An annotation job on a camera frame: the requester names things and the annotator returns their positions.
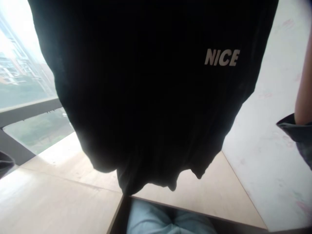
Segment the blue fabric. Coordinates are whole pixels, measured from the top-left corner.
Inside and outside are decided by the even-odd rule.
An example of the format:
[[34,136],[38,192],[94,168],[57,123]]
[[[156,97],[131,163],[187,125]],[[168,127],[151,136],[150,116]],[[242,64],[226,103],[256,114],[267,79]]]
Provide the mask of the blue fabric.
[[133,200],[127,234],[216,234],[209,219],[178,210],[169,216],[166,207]]

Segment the greenery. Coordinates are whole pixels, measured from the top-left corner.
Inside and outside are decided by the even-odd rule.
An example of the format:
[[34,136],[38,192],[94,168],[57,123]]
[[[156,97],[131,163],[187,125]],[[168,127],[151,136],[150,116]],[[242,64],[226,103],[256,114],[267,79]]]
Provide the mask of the greenery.
[[32,80],[28,76],[14,79],[25,82],[19,82],[18,85],[0,83],[0,109],[48,97],[38,81]]
[[73,133],[63,108],[44,113],[4,128],[4,131],[39,154],[64,137]]

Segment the window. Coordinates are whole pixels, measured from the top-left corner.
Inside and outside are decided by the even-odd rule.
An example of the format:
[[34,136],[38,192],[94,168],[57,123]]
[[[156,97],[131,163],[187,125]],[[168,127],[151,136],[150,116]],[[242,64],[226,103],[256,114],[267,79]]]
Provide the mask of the window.
[[10,124],[3,130],[34,154],[41,153],[74,132],[64,108]]
[[0,0],[0,151],[22,165],[74,132],[27,0]]
[[0,1],[0,110],[57,96],[32,20],[27,0]]

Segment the window frame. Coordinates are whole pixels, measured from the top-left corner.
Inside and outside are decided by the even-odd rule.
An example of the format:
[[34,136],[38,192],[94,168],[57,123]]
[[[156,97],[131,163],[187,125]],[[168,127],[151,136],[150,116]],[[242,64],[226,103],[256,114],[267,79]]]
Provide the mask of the window frame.
[[58,97],[53,97],[0,110],[0,151],[12,157],[19,166],[32,159],[36,154],[6,134],[3,128],[62,107]]

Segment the sleeve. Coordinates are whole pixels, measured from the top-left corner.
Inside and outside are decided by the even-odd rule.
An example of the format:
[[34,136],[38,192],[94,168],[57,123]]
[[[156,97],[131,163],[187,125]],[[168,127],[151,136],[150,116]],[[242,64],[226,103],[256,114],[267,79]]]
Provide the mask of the sleeve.
[[305,162],[312,170],[312,122],[306,125],[296,125],[294,114],[291,114],[277,123],[293,141]]

